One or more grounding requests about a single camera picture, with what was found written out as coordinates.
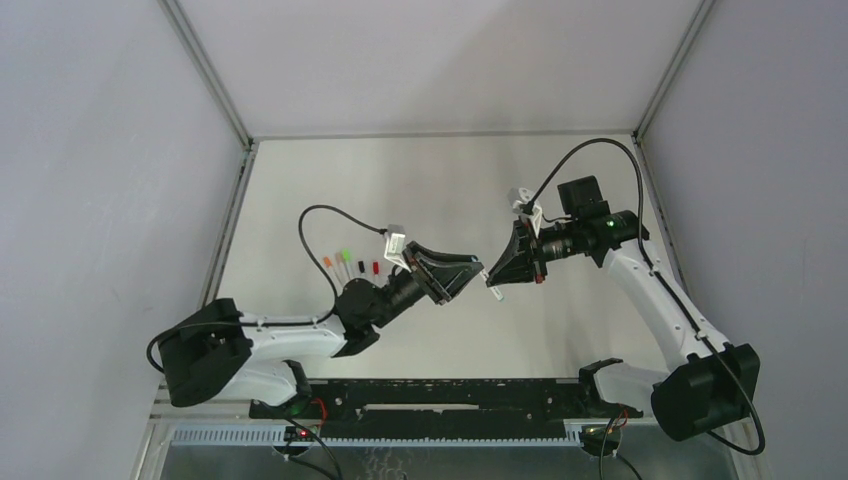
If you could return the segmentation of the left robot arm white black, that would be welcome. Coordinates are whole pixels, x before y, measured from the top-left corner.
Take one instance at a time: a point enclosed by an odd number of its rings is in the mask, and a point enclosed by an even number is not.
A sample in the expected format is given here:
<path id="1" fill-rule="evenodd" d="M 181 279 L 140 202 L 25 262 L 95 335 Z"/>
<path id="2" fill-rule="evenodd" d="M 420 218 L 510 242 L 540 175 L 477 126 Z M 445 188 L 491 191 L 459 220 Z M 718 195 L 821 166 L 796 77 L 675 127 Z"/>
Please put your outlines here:
<path id="1" fill-rule="evenodd" d="M 151 363 L 164 376 L 171 405 L 303 403 L 311 387 L 300 358 L 357 355 L 418 301 L 445 305 L 483 269 L 472 255 L 440 253 L 416 242 L 403 249 L 402 258 L 404 266 L 382 286 L 364 278 L 349 281 L 326 313 L 254 315 L 240 311 L 233 299 L 221 298 L 161 332 L 147 351 L 159 354 Z"/>

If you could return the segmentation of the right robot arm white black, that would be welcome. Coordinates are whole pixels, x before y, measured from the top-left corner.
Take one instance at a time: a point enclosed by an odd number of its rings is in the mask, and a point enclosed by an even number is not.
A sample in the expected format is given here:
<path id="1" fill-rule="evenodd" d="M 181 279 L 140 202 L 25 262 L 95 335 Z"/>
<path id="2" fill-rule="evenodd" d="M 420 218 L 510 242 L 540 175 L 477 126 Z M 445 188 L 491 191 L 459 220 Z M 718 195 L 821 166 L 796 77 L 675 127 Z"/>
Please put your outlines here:
<path id="1" fill-rule="evenodd" d="M 566 219 L 543 226 L 534 193 L 514 188 L 508 202 L 517 218 L 508 244 L 490 268 L 490 288 L 542 283 L 550 263 L 583 255 L 627 296 L 663 355 L 663 371 L 621 359 L 597 361 L 580 371 L 592 398 L 654 418 L 675 441 L 714 435 L 753 417 L 760 359 L 749 344 L 735 345 L 686 296 L 657 256 L 635 212 L 611 212 L 595 177 L 558 187 Z"/>

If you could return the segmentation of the white pen teal tip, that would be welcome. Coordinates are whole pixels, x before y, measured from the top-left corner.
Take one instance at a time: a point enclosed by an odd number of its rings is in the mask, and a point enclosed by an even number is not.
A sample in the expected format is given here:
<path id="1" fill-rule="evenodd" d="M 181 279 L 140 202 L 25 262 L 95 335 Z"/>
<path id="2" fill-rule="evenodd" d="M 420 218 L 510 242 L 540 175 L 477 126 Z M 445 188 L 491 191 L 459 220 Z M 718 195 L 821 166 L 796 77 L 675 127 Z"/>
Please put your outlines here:
<path id="1" fill-rule="evenodd" d="M 495 299 L 498 302 L 503 301 L 504 295 L 501 292 L 501 290 L 499 289 L 499 287 L 492 283 L 489 271 L 487 269 L 483 269 L 480 272 L 480 276 L 483 278 L 486 288 L 492 293 L 492 295 L 495 297 Z"/>

